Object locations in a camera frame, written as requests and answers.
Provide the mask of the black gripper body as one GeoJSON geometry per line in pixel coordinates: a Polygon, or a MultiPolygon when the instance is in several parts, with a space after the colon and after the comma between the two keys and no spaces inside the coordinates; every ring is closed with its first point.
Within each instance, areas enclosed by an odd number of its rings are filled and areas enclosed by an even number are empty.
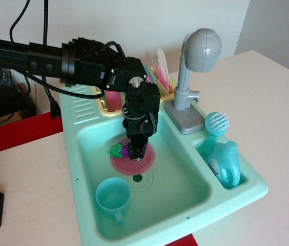
{"type": "Polygon", "coordinates": [[[131,114],[122,111],[123,127],[127,133],[127,146],[129,149],[145,149],[149,137],[154,135],[158,127],[158,112],[144,115],[131,114]]]}

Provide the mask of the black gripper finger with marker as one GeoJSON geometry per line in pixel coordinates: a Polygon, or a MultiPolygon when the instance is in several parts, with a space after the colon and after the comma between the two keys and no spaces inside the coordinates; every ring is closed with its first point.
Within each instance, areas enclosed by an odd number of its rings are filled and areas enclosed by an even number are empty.
{"type": "Polygon", "coordinates": [[[144,155],[146,153],[146,146],[144,145],[142,148],[133,147],[131,143],[128,144],[128,154],[129,159],[135,162],[142,161],[144,155]]]}

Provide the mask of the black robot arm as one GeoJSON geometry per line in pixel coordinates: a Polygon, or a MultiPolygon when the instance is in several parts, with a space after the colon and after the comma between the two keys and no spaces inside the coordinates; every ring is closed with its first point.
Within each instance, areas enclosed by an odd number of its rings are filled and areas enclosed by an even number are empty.
{"type": "Polygon", "coordinates": [[[121,111],[129,157],[144,158],[148,139],[157,130],[160,92],[156,84],[146,81],[141,61],[127,57],[116,42],[77,38],[57,48],[0,40],[0,68],[13,69],[36,82],[53,77],[67,87],[94,86],[100,90],[98,98],[107,91],[124,93],[121,111]]]}

